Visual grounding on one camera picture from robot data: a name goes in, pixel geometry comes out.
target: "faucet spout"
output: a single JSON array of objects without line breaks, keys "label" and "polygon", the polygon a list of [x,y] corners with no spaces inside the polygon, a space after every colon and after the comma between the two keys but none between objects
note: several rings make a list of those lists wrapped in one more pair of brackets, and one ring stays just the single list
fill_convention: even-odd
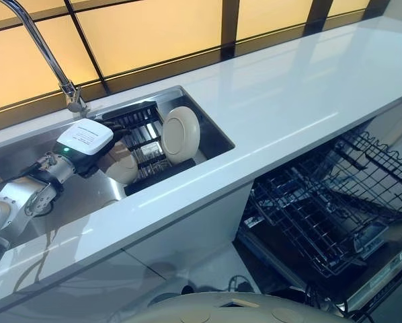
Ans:
[{"label": "faucet spout", "polygon": [[10,8],[16,16],[22,21],[35,45],[38,47],[42,56],[46,59],[48,66],[52,69],[58,79],[59,87],[65,94],[67,108],[72,112],[79,112],[82,117],[87,114],[86,103],[80,96],[80,89],[76,89],[73,82],[64,74],[61,66],[53,56],[47,43],[44,41],[40,31],[35,26],[27,11],[16,0],[0,0],[1,3]]}]

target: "kitchen counter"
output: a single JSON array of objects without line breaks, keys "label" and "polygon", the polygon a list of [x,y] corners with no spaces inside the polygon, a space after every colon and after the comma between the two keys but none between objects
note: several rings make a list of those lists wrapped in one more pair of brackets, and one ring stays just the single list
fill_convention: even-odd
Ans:
[{"label": "kitchen counter", "polygon": [[[235,148],[6,252],[0,308],[104,257],[386,110],[402,97],[402,22],[379,17],[90,102],[92,110],[181,85]],[[70,120],[60,111],[7,140]],[[42,265],[30,270],[38,262]]]}]

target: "black dish rack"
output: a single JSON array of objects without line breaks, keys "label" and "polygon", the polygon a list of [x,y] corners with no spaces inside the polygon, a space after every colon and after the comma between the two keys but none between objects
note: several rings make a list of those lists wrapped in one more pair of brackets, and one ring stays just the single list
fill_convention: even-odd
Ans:
[{"label": "black dish rack", "polygon": [[131,151],[138,164],[138,176],[124,188],[126,195],[134,194],[150,185],[195,166],[188,159],[172,165],[161,147],[162,120],[155,101],[131,104],[102,115],[103,121],[112,121],[130,130],[122,142]]},{"label": "black dish rack", "polygon": [[339,275],[402,221],[402,158],[350,131],[258,178],[243,220],[266,221],[324,277]]}]

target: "sink basin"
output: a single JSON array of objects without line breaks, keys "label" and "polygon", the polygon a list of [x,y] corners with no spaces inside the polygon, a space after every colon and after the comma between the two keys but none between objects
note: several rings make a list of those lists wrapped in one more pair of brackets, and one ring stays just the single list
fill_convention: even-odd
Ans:
[{"label": "sink basin", "polygon": [[[137,111],[140,105],[155,103],[155,110],[161,120],[174,108],[187,106],[192,109],[200,122],[200,146],[193,158],[198,165],[234,148],[227,136],[211,121],[206,113],[188,95],[182,87],[172,87],[145,97],[103,108],[89,115],[90,118],[109,118],[126,115]],[[69,126],[57,124],[52,128],[38,131],[29,137],[0,147],[0,178],[17,176],[19,171],[32,164],[49,151],[57,137]],[[98,171],[92,177],[83,179],[79,176],[69,178],[64,185],[65,191],[54,204],[54,209],[47,216],[34,218],[12,247],[23,244],[33,238],[56,230],[59,227],[97,211],[127,196],[125,185],[108,178]]]}]

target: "dishwasher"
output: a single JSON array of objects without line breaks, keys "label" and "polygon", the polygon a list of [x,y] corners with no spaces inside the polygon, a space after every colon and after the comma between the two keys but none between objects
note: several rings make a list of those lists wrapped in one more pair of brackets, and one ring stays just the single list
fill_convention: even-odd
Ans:
[{"label": "dishwasher", "polygon": [[257,178],[237,234],[291,286],[348,311],[402,281],[402,98],[391,106]]}]

